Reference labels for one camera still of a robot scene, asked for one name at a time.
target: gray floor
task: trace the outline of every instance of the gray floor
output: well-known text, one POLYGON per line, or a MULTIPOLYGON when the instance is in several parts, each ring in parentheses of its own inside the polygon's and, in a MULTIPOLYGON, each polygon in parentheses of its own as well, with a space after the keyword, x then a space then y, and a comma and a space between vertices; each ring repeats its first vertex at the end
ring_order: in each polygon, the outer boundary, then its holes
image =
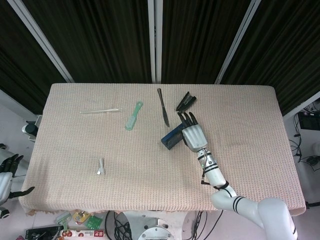
MULTIPOLYGON (((0 143, 7 144, 9 150, 14 153, 23 154, 25 156, 24 159, 28 161, 30 160, 34 144, 28 140, 26 135, 21 133, 21 128, 24 124, 24 119, 0 105, 0 143)), ((288 134, 291 134, 294 129, 291 126, 292 122, 288 121, 285 124, 288 134)), ((315 175, 315 173, 309 172, 308 168, 305 167, 308 166, 297 165, 297 171, 300 180, 302 180, 301 185, 303 188, 307 188, 307 190, 304 190, 305 197, 310 202, 319 201, 320 198, 318 197, 320 191, 317 189, 318 186, 315 186, 315 188, 312 188, 311 186, 314 186, 314 180, 318 179, 320 171, 315 175)), ((60 214, 45 214, 43 212, 38 212, 34 216, 27 216, 19 202, 16 200, 6 202, 4 207, 10 209, 11 215, 8 218, 0 220, 0 240, 14 240, 19 235, 24 236, 26 229, 54 225, 56 217, 60 214)), ((208 213, 208 220, 205 230, 202 233, 202 237, 208 234, 219 214, 220 212, 218 211, 208 213)), ((98 216, 103 218, 105 213, 100 213, 98 216)), ((190 237, 195 216, 195 212, 190 212, 187 215, 182 227, 183 239, 190 237)), ((198 228, 200 230, 203 227, 204 219, 205 218, 203 217, 198 228)), ((320 207, 307 209, 304 214, 294 217, 293 220, 298 231, 299 240, 320 239, 320 207)), ((110 222, 108 228, 112 227, 113 222, 110 222)), ((264 231, 252 222, 234 212, 225 211, 216 225, 216 228, 207 239, 265 240, 266 238, 264 231)))

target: black curtain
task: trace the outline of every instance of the black curtain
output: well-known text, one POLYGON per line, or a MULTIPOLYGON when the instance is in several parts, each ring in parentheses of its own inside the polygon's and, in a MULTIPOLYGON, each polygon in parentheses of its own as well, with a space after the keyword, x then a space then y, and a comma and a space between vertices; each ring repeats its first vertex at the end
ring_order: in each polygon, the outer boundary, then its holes
POLYGON ((164 84, 213 84, 250 0, 164 0, 164 84))
POLYGON ((221 83, 273 86, 283 115, 320 91, 320 1, 262 0, 221 83))
POLYGON ((65 80, 7 1, 0 1, 0 89, 41 114, 54 83, 65 80))
POLYGON ((151 83, 147 0, 23 0, 76 83, 151 83))

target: table knife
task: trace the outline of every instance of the table knife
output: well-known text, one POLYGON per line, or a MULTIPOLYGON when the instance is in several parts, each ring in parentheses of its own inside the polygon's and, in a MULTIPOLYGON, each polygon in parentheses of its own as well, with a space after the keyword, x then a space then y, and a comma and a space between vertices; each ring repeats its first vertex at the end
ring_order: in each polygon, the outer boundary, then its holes
POLYGON ((168 120, 168 115, 167 115, 167 111, 165 108, 164 100, 162 98, 161 88, 158 88, 157 90, 158 90, 158 94, 159 94, 160 101, 161 101, 163 120, 164 120, 165 125, 169 128, 170 125, 169 125, 169 120, 168 120))

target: green toothbrush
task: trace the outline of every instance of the green toothbrush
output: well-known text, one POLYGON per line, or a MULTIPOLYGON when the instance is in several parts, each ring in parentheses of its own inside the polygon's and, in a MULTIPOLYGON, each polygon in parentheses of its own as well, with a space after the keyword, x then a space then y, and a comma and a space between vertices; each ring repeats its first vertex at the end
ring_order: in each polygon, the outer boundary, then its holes
POLYGON ((136 120, 137 120, 138 112, 139 112, 140 108, 143 105, 144 105, 144 103, 142 101, 137 101, 136 102, 133 114, 131 115, 131 117, 129 117, 129 119, 126 122, 126 125, 124 127, 126 130, 130 131, 130 130, 132 130, 134 128, 134 125, 135 125, 136 120))

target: clear plastic straw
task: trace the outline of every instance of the clear plastic straw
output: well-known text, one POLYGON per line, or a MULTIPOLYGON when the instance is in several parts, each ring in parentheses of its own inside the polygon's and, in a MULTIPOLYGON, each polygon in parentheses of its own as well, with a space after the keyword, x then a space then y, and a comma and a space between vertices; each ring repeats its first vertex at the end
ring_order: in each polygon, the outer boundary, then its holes
POLYGON ((102 109, 102 110, 91 110, 91 111, 80 111, 80 114, 100 114, 100 113, 106 113, 106 112, 120 112, 121 108, 114 107, 109 109, 102 109))

